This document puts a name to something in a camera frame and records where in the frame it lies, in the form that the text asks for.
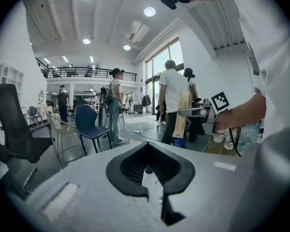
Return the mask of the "person's right forearm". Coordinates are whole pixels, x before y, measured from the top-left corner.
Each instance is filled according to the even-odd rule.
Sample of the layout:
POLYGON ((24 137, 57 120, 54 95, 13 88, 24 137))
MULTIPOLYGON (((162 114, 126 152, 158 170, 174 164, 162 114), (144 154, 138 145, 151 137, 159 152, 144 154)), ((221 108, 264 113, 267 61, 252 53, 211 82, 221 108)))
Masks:
POLYGON ((266 99, 260 91, 257 91, 249 101, 233 108, 232 114, 235 127, 258 122, 265 118, 266 99))

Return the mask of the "person's right hand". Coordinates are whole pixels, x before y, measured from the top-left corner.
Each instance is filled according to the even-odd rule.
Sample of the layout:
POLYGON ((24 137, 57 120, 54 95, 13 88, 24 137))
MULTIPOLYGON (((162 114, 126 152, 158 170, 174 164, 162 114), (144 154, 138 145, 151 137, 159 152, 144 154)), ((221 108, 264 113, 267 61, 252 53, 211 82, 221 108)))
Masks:
POLYGON ((215 122, 217 124, 217 130, 241 126, 241 119, 236 109, 219 113, 215 122))

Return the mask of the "black office chair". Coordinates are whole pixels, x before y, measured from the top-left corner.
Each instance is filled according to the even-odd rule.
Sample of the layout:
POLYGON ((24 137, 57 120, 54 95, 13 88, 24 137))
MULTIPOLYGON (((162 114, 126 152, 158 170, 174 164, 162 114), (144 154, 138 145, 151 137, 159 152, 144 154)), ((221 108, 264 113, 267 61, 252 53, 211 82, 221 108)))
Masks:
POLYGON ((28 125, 13 84, 0 84, 0 131, 4 135, 4 144, 0 143, 3 162, 20 159, 34 165, 22 185, 25 192, 32 193, 28 184, 37 172, 36 164, 49 147, 52 146, 55 151, 57 149, 49 122, 35 127, 28 125))

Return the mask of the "blue chair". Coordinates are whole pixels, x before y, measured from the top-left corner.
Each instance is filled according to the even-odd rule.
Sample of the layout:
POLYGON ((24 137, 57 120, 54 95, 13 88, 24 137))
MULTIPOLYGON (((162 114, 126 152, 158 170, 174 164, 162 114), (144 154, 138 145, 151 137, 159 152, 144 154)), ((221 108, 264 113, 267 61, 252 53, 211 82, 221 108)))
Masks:
POLYGON ((108 138, 109 146, 112 149, 110 140, 110 130, 107 128, 96 126, 96 119, 98 114, 88 105, 77 105, 74 111, 76 132, 79 135, 81 145, 84 154, 87 156, 87 150, 83 142, 83 137, 90 139, 93 142, 95 152, 98 153, 98 149, 95 143, 97 140, 100 147, 99 138, 106 135, 108 138))

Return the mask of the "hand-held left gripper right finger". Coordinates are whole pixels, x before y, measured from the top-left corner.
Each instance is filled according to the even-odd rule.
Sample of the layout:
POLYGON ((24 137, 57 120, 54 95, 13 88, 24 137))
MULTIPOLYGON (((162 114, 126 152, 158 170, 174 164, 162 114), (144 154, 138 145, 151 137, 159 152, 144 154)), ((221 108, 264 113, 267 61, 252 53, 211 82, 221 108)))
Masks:
POLYGON ((189 160, 195 176, 184 192, 169 197, 175 212, 184 219, 166 225, 152 220, 148 232, 227 232, 240 198, 253 172, 260 144, 245 148, 242 157, 197 152, 162 143, 150 142, 159 151, 189 160))

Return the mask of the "large glass window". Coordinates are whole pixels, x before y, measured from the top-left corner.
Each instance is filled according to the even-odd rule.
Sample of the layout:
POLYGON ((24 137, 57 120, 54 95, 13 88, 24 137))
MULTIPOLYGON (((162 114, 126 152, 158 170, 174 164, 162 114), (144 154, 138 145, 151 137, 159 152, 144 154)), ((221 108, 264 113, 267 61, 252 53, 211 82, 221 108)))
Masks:
POLYGON ((176 63, 176 71, 183 75, 184 63, 179 38, 165 45, 145 62, 145 94, 149 95, 151 100, 145 111, 151 115, 157 113, 155 107, 160 95, 160 74, 166 70, 164 64, 167 60, 173 60, 176 63))

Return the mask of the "large clear water bottle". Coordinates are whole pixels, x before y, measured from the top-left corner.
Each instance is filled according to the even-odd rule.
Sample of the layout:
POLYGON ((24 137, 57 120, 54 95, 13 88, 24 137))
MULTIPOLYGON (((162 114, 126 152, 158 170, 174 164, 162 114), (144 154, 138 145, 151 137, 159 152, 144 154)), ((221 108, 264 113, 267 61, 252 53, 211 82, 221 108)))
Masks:
POLYGON ((224 148, 227 150, 233 150, 236 143, 237 128, 233 127, 225 130, 225 142, 224 148))
POLYGON ((213 136, 213 140, 216 143, 222 143, 225 138, 225 130, 217 130, 217 133, 213 136))

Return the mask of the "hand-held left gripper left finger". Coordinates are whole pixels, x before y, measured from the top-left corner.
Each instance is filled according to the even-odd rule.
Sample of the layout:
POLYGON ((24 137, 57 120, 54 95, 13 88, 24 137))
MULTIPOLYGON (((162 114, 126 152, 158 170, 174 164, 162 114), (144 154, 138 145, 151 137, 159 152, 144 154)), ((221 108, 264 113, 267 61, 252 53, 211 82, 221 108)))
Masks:
POLYGON ((63 232, 160 232, 161 220, 146 198, 118 191, 106 176, 124 145, 83 157, 41 185, 26 204, 51 227, 63 232))

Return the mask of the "white wall shelf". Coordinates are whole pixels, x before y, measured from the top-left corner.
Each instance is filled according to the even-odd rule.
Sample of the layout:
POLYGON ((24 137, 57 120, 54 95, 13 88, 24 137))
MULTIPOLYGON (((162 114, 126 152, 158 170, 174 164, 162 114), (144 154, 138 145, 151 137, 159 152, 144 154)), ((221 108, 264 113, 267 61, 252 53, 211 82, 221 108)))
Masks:
POLYGON ((18 95, 22 92, 23 79, 24 74, 21 71, 5 63, 0 65, 0 84, 13 84, 18 95))

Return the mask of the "beige wooden piece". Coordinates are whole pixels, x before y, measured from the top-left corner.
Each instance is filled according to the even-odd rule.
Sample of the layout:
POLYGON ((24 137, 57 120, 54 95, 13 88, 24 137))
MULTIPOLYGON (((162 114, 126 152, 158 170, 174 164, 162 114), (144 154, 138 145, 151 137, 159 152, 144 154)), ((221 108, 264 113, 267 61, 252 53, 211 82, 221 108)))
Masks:
POLYGON ((173 137, 183 139, 187 115, 180 115, 180 110, 188 109, 189 107, 189 91, 181 90, 179 92, 178 111, 176 114, 176 123, 174 127, 173 137))

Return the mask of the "ceiling air conditioner unit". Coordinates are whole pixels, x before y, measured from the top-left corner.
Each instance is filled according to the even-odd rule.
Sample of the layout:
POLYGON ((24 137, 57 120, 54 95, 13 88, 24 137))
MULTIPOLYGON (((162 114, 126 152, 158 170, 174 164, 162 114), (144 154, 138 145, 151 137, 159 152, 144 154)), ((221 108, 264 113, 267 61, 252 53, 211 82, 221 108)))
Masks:
POLYGON ((126 38, 132 43, 139 43, 147 35, 149 30, 150 27, 148 27, 146 24, 134 20, 130 26, 130 29, 128 30, 128 33, 126 34, 126 38))

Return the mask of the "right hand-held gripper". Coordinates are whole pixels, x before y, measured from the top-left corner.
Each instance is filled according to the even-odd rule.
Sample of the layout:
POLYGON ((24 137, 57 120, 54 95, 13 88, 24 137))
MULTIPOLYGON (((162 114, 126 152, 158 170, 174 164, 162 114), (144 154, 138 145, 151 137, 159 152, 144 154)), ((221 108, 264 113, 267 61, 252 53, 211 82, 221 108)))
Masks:
POLYGON ((178 114, 183 117, 206 117, 206 133, 217 134, 217 115, 225 110, 228 110, 230 104, 225 93, 222 91, 219 94, 214 95, 210 98, 211 106, 209 109, 203 107, 187 108, 178 110, 178 114))

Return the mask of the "white side table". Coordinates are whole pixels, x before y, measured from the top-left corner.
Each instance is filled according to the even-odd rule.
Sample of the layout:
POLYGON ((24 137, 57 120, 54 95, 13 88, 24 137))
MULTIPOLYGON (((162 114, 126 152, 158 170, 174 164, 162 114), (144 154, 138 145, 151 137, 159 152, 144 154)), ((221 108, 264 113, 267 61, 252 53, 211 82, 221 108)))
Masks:
POLYGON ((8 173, 8 166, 0 161, 0 180, 8 173))

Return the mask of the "black mezzanine railing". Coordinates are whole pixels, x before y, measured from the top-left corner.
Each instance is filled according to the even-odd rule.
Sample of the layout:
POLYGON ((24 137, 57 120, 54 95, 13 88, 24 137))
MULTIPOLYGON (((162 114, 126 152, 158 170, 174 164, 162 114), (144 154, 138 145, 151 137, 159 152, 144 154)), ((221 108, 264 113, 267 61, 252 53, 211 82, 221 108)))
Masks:
POLYGON ((85 67, 75 67, 73 65, 69 67, 55 67, 50 66, 46 60, 40 60, 35 58, 40 68, 40 71, 44 78, 63 78, 63 77, 83 77, 83 78, 102 78, 111 79, 113 78, 111 72, 112 70, 103 69, 99 67, 90 67, 89 65, 85 67))

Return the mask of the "translucent plastic bag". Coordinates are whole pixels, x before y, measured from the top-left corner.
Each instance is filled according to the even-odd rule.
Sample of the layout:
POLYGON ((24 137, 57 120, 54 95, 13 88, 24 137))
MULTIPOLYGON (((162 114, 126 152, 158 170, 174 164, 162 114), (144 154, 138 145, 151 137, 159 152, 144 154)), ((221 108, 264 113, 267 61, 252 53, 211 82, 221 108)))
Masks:
POLYGON ((237 146, 237 150, 240 154, 247 146, 257 142, 260 128, 261 123, 250 124, 241 128, 241 134, 237 146))

